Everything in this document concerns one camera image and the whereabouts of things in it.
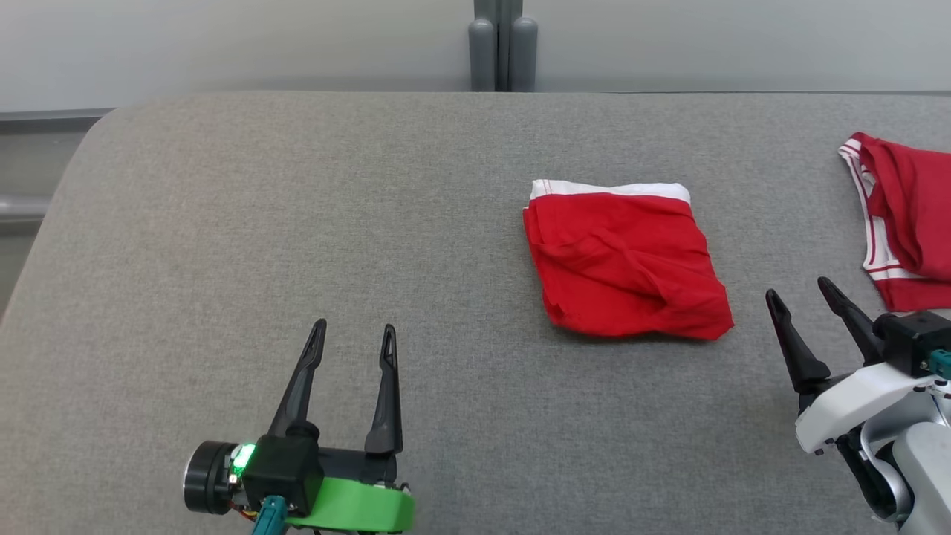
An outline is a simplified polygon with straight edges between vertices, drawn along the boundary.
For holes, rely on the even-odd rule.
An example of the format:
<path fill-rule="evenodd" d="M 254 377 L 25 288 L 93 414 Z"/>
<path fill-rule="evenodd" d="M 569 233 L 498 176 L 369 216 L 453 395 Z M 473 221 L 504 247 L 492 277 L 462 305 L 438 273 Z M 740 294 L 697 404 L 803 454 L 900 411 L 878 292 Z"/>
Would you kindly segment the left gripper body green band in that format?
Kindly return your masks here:
<path fill-rule="evenodd" d="M 395 483 L 394 453 L 371 454 L 322 448 L 324 479 L 308 516 L 289 516 L 286 524 L 316 531 L 401 533 L 415 523 L 415 499 L 407 484 Z"/>

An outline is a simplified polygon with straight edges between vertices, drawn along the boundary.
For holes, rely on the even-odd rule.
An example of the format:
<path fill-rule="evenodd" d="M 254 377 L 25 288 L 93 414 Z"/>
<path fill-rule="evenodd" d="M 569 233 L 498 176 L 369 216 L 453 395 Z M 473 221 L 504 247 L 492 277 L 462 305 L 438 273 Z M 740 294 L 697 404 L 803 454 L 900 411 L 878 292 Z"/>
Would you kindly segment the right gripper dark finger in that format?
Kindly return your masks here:
<path fill-rule="evenodd" d="M 883 340 L 874 332 L 874 323 L 828 277 L 817 279 L 819 291 L 828 303 L 830 311 L 841 318 L 863 356 L 863 366 L 883 363 Z"/>
<path fill-rule="evenodd" d="M 821 393 L 831 377 L 828 366 L 815 357 L 799 335 L 793 325 L 791 312 L 775 289 L 765 291 L 765 304 L 795 393 Z"/>

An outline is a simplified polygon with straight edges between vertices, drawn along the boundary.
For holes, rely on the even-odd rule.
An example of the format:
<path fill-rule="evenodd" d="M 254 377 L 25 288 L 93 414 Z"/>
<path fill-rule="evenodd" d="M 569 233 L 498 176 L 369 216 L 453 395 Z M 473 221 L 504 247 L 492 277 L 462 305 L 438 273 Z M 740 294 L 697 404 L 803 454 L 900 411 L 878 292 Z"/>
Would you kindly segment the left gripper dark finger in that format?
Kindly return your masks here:
<path fill-rule="evenodd" d="M 380 348 L 381 377 L 371 429 L 366 435 L 364 451 L 370 455 L 397 455 L 403 450 L 398 370 L 397 338 L 393 325 L 385 325 Z"/>
<path fill-rule="evenodd" d="M 305 347 L 300 352 L 288 386 L 286 386 L 285 393 L 283 393 L 281 403 L 279 403 L 271 425 L 268 427 L 268 435 L 286 436 L 289 430 L 312 427 L 312 424 L 307 420 L 307 413 L 310 406 L 314 372 L 322 362 L 326 329 L 326 320 L 314 322 Z"/>

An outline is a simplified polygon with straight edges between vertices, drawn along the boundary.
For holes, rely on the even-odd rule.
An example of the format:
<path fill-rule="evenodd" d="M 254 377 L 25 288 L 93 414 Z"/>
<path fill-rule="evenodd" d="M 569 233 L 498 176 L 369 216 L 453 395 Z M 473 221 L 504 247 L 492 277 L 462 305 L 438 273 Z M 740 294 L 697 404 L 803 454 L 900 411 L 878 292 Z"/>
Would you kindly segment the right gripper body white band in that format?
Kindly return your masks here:
<path fill-rule="evenodd" d="M 895 439 L 918 423 L 940 423 L 940 376 L 914 376 L 890 363 L 856 370 L 818 395 L 795 423 L 805 453 L 860 429 L 860 447 Z"/>

